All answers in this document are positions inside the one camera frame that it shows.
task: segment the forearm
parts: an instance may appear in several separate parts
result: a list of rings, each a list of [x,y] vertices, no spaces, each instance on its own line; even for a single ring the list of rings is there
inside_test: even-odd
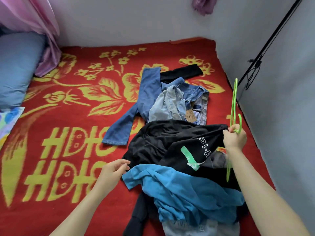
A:
[[[92,190],[50,236],[83,236],[101,201]]]
[[[227,149],[227,155],[262,236],[310,235],[300,217],[259,175],[239,149]]]

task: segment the person's left hand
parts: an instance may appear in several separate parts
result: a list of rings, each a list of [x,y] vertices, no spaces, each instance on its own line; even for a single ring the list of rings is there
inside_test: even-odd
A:
[[[121,176],[130,169],[127,164],[130,164],[130,161],[125,159],[118,159],[107,163],[103,166],[92,190],[101,197],[101,199],[104,199],[118,184]]]

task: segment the green clothes hanger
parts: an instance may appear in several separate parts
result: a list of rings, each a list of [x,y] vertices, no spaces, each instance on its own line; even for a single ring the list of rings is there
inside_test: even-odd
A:
[[[234,81],[234,89],[233,89],[233,99],[232,99],[232,109],[231,109],[231,120],[230,120],[230,127],[235,124],[236,122],[236,113],[235,113],[235,106],[236,106],[236,94],[237,94],[237,85],[238,85],[238,79],[236,78]],[[242,117],[240,114],[238,114],[239,118],[239,129],[234,129],[234,132],[239,134],[242,130]],[[230,178],[230,172],[231,172],[232,163],[230,160],[227,160],[227,171],[226,171],[226,182],[229,181]]]

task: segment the brown leather label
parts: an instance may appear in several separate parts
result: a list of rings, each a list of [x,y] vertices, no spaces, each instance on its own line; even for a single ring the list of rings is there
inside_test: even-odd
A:
[[[192,109],[186,110],[186,117],[185,118],[186,118],[186,120],[188,122],[195,122],[195,121],[197,121],[197,119],[196,119]]]

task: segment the red and yellow floral blanket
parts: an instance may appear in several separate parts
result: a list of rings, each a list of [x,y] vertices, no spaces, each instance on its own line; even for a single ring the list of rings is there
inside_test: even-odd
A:
[[[210,92],[207,124],[230,122],[232,90],[214,41],[62,51],[56,69],[33,79],[25,110],[0,152],[3,236],[49,235],[91,190],[101,167],[123,156],[126,147],[103,145],[101,140],[137,101],[145,67],[168,71],[198,64],[203,75],[187,82]],[[143,126],[144,121],[135,118],[130,139]],[[271,183],[254,139],[246,124],[243,127],[248,132],[244,152]],[[122,235],[139,190],[129,192],[119,182],[97,209],[86,235]],[[144,231],[148,235],[163,235],[161,225],[149,222]],[[241,235],[258,235],[250,216],[241,222]]]

